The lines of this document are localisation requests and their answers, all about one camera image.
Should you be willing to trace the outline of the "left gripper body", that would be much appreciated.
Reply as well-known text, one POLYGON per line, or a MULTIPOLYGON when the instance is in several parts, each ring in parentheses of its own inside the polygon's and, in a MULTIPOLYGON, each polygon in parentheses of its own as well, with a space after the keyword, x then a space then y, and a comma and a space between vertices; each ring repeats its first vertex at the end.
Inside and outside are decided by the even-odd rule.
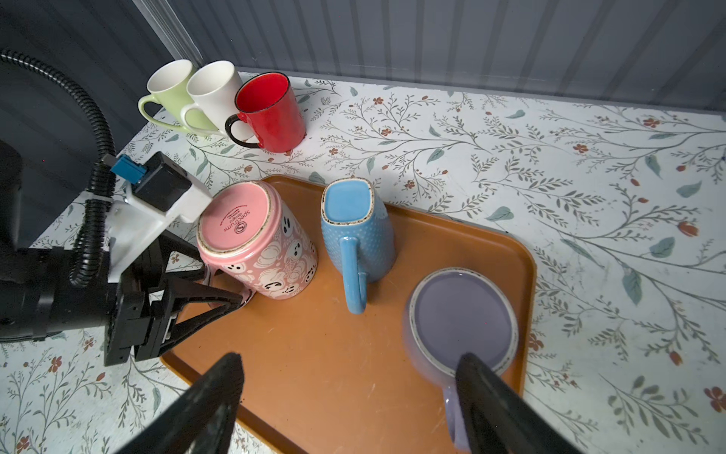
POLYGON ((164 310, 151 304, 150 296, 166 289, 169 246, 153 243, 137 257, 113 285, 113 310, 105 329, 104 364, 156 359, 161 355, 164 310))

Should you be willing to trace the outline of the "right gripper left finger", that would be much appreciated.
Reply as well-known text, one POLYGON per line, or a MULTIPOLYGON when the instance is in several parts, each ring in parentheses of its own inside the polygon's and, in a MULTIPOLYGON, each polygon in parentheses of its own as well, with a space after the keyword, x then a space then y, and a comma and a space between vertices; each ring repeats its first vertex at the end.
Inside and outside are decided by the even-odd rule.
POLYGON ((120 451, 228 452, 244 380, 242 357, 226 354, 120 451))

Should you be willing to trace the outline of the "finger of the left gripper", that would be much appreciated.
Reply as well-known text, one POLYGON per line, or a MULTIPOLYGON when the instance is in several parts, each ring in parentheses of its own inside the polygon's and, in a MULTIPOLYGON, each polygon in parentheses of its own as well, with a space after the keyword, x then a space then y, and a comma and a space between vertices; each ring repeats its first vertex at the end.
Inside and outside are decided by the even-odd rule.
POLYGON ((210 284, 213 277, 211 269, 202 262, 200 252, 196 246, 169 231, 164 231, 157 238, 160 272, 158 283, 165 284, 170 277, 201 284, 210 284), (186 268, 172 268, 168 265, 176 259, 188 262, 186 268))
POLYGON ((253 291, 244 285, 221 289, 172 278, 162 298, 161 348, 173 349, 204 327, 243 308, 252 298, 253 291))

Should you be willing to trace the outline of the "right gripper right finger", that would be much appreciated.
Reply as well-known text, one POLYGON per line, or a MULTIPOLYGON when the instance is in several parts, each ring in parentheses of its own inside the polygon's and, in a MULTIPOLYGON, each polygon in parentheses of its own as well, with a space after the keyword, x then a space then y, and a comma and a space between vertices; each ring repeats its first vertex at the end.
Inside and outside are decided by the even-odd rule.
POLYGON ((455 374, 455 447, 470 453, 578 453, 476 355, 455 374))

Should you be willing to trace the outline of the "pink ghost pattern mug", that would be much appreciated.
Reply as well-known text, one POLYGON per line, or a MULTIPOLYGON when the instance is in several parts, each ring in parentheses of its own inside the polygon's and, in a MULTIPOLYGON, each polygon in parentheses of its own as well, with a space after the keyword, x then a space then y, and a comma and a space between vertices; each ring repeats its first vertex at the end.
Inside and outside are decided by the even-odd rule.
POLYGON ((279 192, 262 181, 217 193, 200 216, 197 244, 206 282, 225 272, 274 300, 301 293, 318 268, 315 244, 279 192))

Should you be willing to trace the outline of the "white mug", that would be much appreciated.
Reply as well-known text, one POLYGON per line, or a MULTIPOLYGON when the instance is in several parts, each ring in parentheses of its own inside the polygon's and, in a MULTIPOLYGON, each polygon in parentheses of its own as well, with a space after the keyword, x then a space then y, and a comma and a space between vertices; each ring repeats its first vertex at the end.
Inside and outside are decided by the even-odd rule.
POLYGON ((217 61, 206 64, 186 85, 186 92, 193 102, 181 108, 181 123, 193 134, 229 137, 225 131, 225 123, 231 115, 238 113, 236 94, 242 85, 243 81, 232 62, 217 61), (204 114, 214 126, 193 126, 187 121, 187 117, 194 111, 204 114))

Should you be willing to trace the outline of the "light green mug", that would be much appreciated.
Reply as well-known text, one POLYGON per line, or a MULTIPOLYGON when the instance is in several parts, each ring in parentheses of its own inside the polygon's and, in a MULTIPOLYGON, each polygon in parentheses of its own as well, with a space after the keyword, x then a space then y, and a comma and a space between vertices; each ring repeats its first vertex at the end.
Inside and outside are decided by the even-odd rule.
POLYGON ((175 60, 159 68, 147 81, 149 94, 138 101, 140 114, 150 123, 174 132, 202 136, 218 134, 219 128, 186 90, 189 79, 196 71, 196 66, 189 60, 175 60), (164 107, 179 125, 164 123, 153 118, 145 110, 148 103, 164 107))

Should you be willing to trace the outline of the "red mug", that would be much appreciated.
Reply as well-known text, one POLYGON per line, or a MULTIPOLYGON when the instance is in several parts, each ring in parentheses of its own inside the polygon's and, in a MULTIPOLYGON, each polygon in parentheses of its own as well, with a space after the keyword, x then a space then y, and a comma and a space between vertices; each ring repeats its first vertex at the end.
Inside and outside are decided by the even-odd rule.
POLYGON ((288 153, 306 137, 306 123, 290 79, 283 73, 272 71, 249 79, 237 90, 234 106, 237 112, 227 118, 225 132, 238 146, 288 153), (234 136, 232 128, 238 122, 253 130, 257 143, 234 136))

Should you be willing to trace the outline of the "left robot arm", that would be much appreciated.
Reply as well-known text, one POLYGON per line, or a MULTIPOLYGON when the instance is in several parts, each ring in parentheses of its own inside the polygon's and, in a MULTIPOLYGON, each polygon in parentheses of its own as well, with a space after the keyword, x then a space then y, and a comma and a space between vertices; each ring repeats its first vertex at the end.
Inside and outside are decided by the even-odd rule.
POLYGON ((73 253, 17 247, 23 160, 1 146, 1 340, 42 341, 66 330, 105 327, 104 362, 164 355, 202 327, 243 308, 253 291, 212 288, 213 272, 170 272, 175 252, 199 259, 196 247, 166 222, 127 202, 111 211, 111 247, 84 288, 69 278, 73 253))

